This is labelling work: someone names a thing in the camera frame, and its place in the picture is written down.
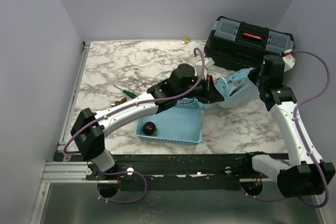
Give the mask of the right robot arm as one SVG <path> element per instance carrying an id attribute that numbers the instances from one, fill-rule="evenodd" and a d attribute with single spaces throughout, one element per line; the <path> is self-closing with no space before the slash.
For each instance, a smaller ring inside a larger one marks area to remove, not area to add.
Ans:
<path id="1" fill-rule="evenodd" d="M 263 152 L 252 152 L 246 155 L 241 171 L 249 178 L 259 173 L 271 178 L 285 198 L 326 195 L 335 167 L 323 160 L 311 142 L 300 118 L 300 104 L 292 89 L 283 84 L 284 70 L 282 56 L 266 55 L 261 66 L 253 69 L 248 77 L 280 129 L 289 164 Z"/>

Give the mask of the light blue plastic bag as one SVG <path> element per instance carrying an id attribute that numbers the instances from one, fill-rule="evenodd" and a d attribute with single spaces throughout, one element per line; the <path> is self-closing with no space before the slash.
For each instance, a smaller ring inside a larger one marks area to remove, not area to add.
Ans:
<path id="1" fill-rule="evenodd" d="M 224 97 L 224 101 L 216 104 L 222 109 L 231 109 L 258 98 L 258 88 L 248 78 L 251 70 L 253 68 L 241 69 L 216 79 L 215 88 Z"/>

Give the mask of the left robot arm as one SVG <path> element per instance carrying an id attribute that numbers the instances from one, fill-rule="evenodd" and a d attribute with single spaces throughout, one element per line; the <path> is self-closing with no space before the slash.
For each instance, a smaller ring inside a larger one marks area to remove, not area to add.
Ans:
<path id="1" fill-rule="evenodd" d="M 203 104 L 225 100 L 216 89 L 211 75 L 204 78 L 201 73 L 195 72 L 194 67 L 180 64 L 169 78 L 128 102 L 97 112 L 92 112 L 90 108 L 81 110 L 70 131 L 71 140 L 84 161 L 93 162 L 104 179 L 112 179 L 117 170 L 104 138 L 133 121 L 176 106 L 181 98 L 195 98 Z"/>

